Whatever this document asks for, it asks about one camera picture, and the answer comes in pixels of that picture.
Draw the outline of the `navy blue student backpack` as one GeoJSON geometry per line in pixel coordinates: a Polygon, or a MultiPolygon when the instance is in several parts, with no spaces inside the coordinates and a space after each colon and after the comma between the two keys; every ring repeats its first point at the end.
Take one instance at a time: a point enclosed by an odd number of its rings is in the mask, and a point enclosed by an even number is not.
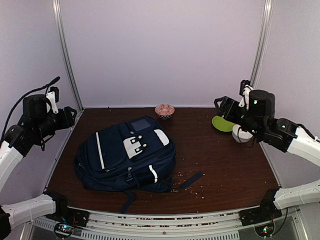
{"type": "Polygon", "coordinates": [[[134,190],[167,193],[188,188],[203,176],[197,172],[178,187],[170,176],[176,165],[176,147],[152,117],[142,116],[93,133],[78,148],[73,162],[84,188],[124,192],[124,214],[135,200],[134,190]]]}

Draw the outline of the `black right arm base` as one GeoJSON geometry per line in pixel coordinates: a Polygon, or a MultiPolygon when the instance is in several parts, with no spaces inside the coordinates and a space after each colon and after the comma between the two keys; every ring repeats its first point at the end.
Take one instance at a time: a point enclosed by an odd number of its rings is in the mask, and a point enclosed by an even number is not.
{"type": "Polygon", "coordinates": [[[258,207],[241,210],[238,213],[243,227],[272,221],[282,216],[282,211],[277,209],[274,204],[275,195],[278,190],[279,188],[268,190],[258,207]]]}

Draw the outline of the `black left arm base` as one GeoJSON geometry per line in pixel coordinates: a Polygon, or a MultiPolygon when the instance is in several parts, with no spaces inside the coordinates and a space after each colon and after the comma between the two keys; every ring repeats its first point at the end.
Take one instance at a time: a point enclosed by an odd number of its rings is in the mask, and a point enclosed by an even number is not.
{"type": "Polygon", "coordinates": [[[45,191],[43,194],[51,197],[55,205],[53,213],[47,214],[46,218],[77,228],[87,226],[90,215],[88,211],[68,207],[67,198],[54,190],[45,191]]]}

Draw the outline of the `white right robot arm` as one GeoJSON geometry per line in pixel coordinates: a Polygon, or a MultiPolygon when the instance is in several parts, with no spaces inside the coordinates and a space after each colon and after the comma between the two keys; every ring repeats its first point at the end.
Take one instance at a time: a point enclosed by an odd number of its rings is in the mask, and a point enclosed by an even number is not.
{"type": "Polygon", "coordinates": [[[236,124],[260,143],[279,182],[268,190],[256,210],[259,220],[268,220],[276,210],[320,201],[320,139],[303,124],[275,117],[275,95],[254,89],[242,80],[240,100],[214,99],[216,114],[236,124]]]}

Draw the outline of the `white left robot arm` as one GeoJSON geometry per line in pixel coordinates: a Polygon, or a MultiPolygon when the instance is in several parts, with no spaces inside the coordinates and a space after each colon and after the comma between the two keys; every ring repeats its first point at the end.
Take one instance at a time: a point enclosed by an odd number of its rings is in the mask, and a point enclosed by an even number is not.
{"type": "Polygon", "coordinates": [[[58,108],[59,89],[46,87],[23,95],[22,115],[17,123],[5,127],[0,140],[0,238],[15,228],[42,216],[53,216],[61,222],[72,218],[67,198],[54,190],[44,190],[50,167],[54,165],[56,145],[47,141],[57,131],[75,124],[77,111],[70,106],[58,108]]]}

